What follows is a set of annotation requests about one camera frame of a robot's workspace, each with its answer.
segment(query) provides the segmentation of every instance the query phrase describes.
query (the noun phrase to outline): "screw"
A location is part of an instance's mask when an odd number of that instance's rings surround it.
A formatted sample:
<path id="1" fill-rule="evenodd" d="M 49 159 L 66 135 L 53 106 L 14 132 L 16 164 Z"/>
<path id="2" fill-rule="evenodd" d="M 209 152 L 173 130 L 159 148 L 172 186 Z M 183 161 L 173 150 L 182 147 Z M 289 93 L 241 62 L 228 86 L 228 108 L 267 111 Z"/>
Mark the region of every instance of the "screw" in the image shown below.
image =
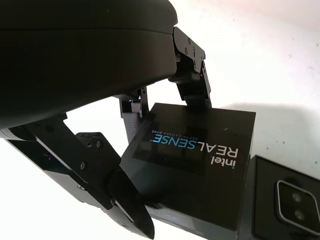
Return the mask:
<path id="1" fill-rule="evenodd" d="M 96 142 L 96 147 L 97 147 L 98 149 L 102 147 L 102 144 L 101 144 L 100 141 L 97 141 L 97 142 Z"/>
<path id="2" fill-rule="evenodd" d="M 85 188 L 83 187 L 83 186 L 81 186 L 81 185 L 78 185 L 77 186 L 79 189 L 81 189 L 81 190 L 85 190 Z"/>
<path id="3" fill-rule="evenodd" d="M 86 168 L 86 163 L 83 161 L 81 164 L 80 164 L 80 169 L 81 170 L 85 170 Z"/>

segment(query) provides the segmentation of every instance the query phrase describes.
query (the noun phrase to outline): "dark panel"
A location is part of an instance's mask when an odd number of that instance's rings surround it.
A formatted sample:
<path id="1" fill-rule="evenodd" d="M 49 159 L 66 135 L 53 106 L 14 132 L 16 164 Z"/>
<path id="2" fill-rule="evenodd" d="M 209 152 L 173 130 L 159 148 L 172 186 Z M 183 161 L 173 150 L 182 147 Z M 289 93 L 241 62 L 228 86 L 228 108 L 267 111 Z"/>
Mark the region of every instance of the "dark panel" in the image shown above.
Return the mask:
<path id="1" fill-rule="evenodd" d="M 220 226 L 235 239 L 254 121 L 254 112 L 156 103 L 120 166 L 158 219 L 208 239 Z"/>
<path id="2" fill-rule="evenodd" d="M 140 29 L 172 34 L 168 0 L 2 0 L 0 29 Z"/>
<path id="3" fill-rule="evenodd" d="M 0 129 L 65 113 L 175 74 L 171 34 L 0 31 Z"/>

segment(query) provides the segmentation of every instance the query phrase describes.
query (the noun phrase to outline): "glossy black surface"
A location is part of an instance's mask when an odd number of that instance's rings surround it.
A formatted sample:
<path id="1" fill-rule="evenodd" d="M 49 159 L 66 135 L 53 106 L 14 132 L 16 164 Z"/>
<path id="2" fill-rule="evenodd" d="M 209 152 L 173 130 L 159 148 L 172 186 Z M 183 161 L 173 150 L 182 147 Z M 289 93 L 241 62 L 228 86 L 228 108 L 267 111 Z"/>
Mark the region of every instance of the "glossy black surface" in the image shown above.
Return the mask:
<path id="1" fill-rule="evenodd" d="M 317 205 L 320 202 L 320 181 L 288 167 L 277 164 L 260 156 L 255 156 L 249 161 L 246 189 L 244 194 L 241 228 L 238 234 L 239 240 L 320 240 L 320 237 L 301 231 L 301 228 L 288 224 L 279 218 L 278 214 L 278 181 L 285 181 L 296 187 L 304 189 L 314 195 Z M 281 189 L 284 197 L 282 203 L 294 202 L 292 189 Z M 311 202 L 308 196 L 302 196 L 301 210 L 315 211 L 314 200 Z M 301 206 L 307 201 L 308 206 Z M 308 212 L 306 216 L 312 216 L 312 226 L 317 224 L 316 213 Z"/>
<path id="2" fill-rule="evenodd" d="M 166 209 L 236 232 L 254 121 L 253 112 L 156 103 L 120 166 L 158 217 Z"/>

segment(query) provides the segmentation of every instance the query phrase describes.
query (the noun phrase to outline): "black box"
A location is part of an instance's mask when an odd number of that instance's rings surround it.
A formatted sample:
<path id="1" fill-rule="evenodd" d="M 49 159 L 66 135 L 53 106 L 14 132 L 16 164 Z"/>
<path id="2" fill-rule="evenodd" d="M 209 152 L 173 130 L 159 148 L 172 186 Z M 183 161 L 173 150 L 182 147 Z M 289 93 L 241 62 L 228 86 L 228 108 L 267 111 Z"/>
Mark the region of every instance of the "black box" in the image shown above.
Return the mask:
<path id="1" fill-rule="evenodd" d="M 235 240 L 255 116 L 156 103 L 120 164 L 151 216 L 203 238 Z"/>
<path id="2" fill-rule="evenodd" d="M 279 194 L 278 184 L 284 183 L 294 189 L 293 194 L 287 195 L 293 208 L 289 203 L 283 206 L 292 211 L 293 223 L 285 221 L 279 214 L 279 196 L 285 194 Z M 299 192 L 300 195 L 309 195 L 299 189 L 312 194 L 308 202 L 297 197 Z M 249 162 L 243 202 L 239 240 L 320 240 L 320 235 L 310 234 L 298 226 L 306 226 L 309 222 L 314 232 L 320 232 L 320 180 L 255 156 Z M 303 220 L 294 215 L 299 210 L 305 214 Z"/>

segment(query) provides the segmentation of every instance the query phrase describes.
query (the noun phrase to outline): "camera module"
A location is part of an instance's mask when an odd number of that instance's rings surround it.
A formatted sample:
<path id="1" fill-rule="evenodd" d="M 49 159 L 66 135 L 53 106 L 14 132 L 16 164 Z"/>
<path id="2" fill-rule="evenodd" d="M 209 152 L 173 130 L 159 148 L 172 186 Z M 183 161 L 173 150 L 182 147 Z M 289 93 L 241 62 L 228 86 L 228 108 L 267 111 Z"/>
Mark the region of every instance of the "camera module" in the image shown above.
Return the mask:
<path id="1" fill-rule="evenodd" d="M 285 224 L 312 236 L 320 236 L 320 215 L 315 196 L 280 180 L 276 184 L 276 216 Z"/>

